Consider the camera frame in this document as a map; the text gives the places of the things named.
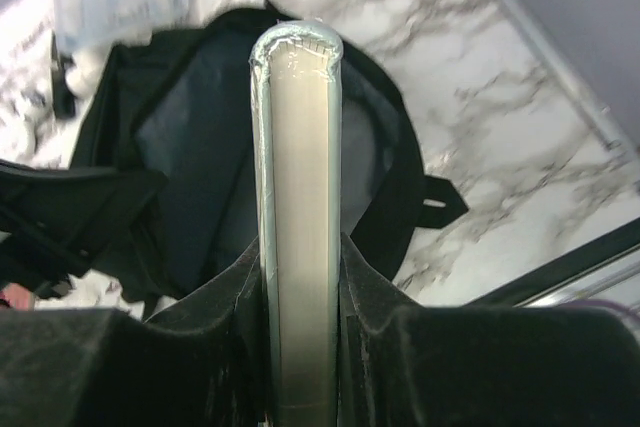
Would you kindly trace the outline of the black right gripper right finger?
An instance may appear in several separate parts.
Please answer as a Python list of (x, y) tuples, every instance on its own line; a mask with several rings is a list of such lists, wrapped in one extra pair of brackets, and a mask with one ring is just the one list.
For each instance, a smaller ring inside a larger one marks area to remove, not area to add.
[(427, 308), (341, 246), (344, 426), (635, 426), (639, 345), (586, 308)]

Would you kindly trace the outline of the grey-green notebook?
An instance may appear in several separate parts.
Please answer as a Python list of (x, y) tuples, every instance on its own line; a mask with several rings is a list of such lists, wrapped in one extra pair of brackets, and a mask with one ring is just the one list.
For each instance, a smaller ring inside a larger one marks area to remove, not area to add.
[(250, 57), (273, 426), (337, 422), (342, 54), (326, 25), (288, 21)]

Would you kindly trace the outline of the black student backpack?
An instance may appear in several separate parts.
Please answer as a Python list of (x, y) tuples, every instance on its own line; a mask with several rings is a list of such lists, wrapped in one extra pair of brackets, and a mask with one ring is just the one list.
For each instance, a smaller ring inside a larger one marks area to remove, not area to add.
[[(1, 281), (62, 297), (91, 270), (127, 302), (182, 298), (258, 233), (249, 58), (272, 3), (114, 47), (67, 170), (1, 165)], [(400, 91), (363, 51), (341, 62), (341, 228), (393, 279), (417, 228), (467, 212), (429, 176)]]

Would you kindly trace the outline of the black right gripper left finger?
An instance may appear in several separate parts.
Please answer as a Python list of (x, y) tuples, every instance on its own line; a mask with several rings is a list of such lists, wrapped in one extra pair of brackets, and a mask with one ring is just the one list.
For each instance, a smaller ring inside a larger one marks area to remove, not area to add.
[(1, 315), (5, 426), (255, 426), (259, 247), (147, 321), (117, 309)]

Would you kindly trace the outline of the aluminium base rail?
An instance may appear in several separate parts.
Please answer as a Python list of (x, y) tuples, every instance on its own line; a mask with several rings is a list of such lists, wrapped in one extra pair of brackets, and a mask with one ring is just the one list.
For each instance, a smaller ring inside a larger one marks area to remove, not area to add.
[(639, 221), (618, 227), (470, 302), (472, 306), (547, 306), (616, 301), (639, 311)]

